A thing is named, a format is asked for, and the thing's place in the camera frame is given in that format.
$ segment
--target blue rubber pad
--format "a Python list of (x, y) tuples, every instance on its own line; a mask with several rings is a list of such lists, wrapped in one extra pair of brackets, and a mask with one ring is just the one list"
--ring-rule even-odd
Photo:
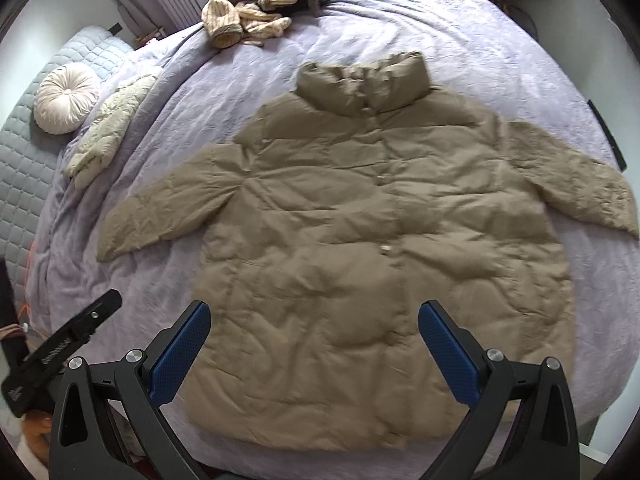
[(478, 370), (429, 303), (420, 307), (418, 329), (453, 396), (473, 407), (480, 400)]
[(149, 399), (156, 407), (174, 400), (211, 327), (211, 312), (201, 303), (171, 341), (149, 377)]

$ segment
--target metal bolt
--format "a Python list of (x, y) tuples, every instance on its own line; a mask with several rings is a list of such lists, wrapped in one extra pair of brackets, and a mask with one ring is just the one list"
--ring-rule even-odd
[(495, 363), (499, 363), (504, 359), (504, 354), (500, 352), (497, 348), (489, 348), (486, 351), (486, 356)]
[(560, 369), (560, 361), (558, 361), (558, 359), (556, 359), (555, 357), (549, 357), (546, 360), (546, 365), (551, 368), (552, 370), (559, 370)]
[(127, 353), (127, 361), (136, 363), (142, 359), (142, 350), (131, 350)]
[(69, 361), (68, 366), (72, 370), (75, 370), (76, 368), (81, 367), (82, 366), (82, 358), (81, 357), (74, 357), (73, 359), (71, 359), (71, 361)]

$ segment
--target round pillow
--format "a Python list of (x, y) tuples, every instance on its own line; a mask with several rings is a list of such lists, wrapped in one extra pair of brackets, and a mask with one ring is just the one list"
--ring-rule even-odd
[(74, 131), (98, 101), (100, 78), (83, 63), (67, 63), (40, 83), (33, 104), (36, 124), (48, 134)]

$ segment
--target wall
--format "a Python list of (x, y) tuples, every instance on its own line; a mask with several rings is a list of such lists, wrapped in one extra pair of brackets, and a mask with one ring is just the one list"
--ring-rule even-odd
[[(640, 200), (640, 64), (599, 0), (514, 0), (536, 22), (540, 44), (592, 99), (628, 163)], [(604, 413), (591, 446), (611, 454), (640, 406), (640, 365)]]
[[(30, 0), (0, 43), (0, 125), (49, 59), (87, 25), (124, 23), (116, 0)], [(125, 28), (118, 34), (131, 42)]]

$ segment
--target jacket's right sleeve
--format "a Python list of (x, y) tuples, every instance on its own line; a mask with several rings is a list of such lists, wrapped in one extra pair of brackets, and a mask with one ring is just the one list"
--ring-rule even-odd
[(576, 220), (638, 239), (636, 200), (619, 171), (523, 121), (503, 123), (500, 152), (542, 200)]
[(129, 196), (105, 216), (100, 262), (180, 237), (211, 218), (242, 184), (250, 161), (244, 146), (210, 144), (168, 176)]

